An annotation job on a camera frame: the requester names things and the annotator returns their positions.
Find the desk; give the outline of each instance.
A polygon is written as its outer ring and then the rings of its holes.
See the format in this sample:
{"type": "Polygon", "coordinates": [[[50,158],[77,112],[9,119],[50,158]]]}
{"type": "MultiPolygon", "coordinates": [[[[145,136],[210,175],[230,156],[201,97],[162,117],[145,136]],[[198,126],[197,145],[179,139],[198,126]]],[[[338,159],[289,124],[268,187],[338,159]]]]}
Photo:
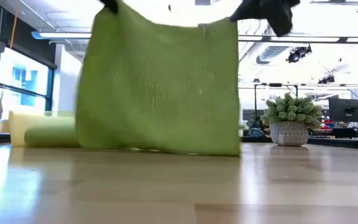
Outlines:
{"type": "Polygon", "coordinates": [[[332,128],[335,138],[358,138],[358,128],[332,128]]]}

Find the textured pot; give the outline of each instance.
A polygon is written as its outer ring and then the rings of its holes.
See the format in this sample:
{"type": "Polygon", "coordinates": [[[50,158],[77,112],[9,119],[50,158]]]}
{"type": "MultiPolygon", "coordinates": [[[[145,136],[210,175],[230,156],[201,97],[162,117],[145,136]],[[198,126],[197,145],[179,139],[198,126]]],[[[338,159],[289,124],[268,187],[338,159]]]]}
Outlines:
{"type": "Polygon", "coordinates": [[[270,125],[272,141],[279,146],[302,146],[308,142],[309,133],[305,124],[283,121],[270,125]]]}

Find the black monitor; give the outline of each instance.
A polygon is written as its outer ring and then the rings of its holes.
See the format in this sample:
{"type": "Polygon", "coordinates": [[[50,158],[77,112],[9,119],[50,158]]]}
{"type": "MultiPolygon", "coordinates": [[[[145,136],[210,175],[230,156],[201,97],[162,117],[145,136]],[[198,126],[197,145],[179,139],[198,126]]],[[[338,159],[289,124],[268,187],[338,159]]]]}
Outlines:
{"type": "Polygon", "coordinates": [[[328,102],[331,121],[358,122],[358,100],[330,98],[328,102]]]}
{"type": "MultiPolygon", "coordinates": [[[[264,113],[264,110],[257,110],[256,117],[261,117],[264,113]]],[[[255,110],[242,110],[243,121],[250,121],[253,116],[255,116],[255,110]]]]}

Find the green cloth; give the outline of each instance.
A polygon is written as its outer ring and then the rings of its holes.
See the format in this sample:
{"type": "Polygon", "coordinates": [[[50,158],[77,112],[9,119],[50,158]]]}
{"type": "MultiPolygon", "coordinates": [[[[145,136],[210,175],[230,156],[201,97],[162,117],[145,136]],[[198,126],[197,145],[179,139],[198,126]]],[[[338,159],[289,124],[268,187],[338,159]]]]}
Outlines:
{"type": "Polygon", "coordinates": [[[37,117],[37,125],[24,134],[28,147],[79,147],[73,117],[37,117]]]}
{"type": "Polygon", "coordinates": [[[118,1],[94,20],[76,132],[90,149],[239,155],[237,25],[154,24],[118,1]]]}

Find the window frame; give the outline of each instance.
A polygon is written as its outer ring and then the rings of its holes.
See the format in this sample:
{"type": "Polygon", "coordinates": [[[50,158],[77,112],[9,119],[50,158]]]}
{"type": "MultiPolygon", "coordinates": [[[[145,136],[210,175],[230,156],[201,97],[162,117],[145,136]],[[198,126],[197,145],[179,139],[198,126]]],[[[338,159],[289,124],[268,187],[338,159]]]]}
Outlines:
{"type": "Polygon", "coordinates": [[[34,91],[30,91],[30,90],[26,90],[23,88],[18,88],[15,86],[11,86],[11,85],[7,85],[7,84],[3,84],[0,83],[0,88],[2,89],[7,89],[7,90],[11,90],[13,92],[16,93],[23,93],[26,95],[30,95],[30,96],[34,96],[34,97],[41,97],[41,98],[45,98],[45,111],[51,111],[52,110],[52,92],[53,92],[53,78],[55,76],[55,67],[51,67],[49,65],[46,65],[45,63],[43,63],[40,60],[37,60],[36,58],[33,57],[29,57],[26,54],[23,54],[22,52],[16,50],[15,48],[12,49],[13,51],[15,51],[16,53],[19,53],[27,58],[30,58],[42,65],[45,65],[48,68],[48,78],[47,78],[47,93],[45,95],[34,92],[34,91]]]}

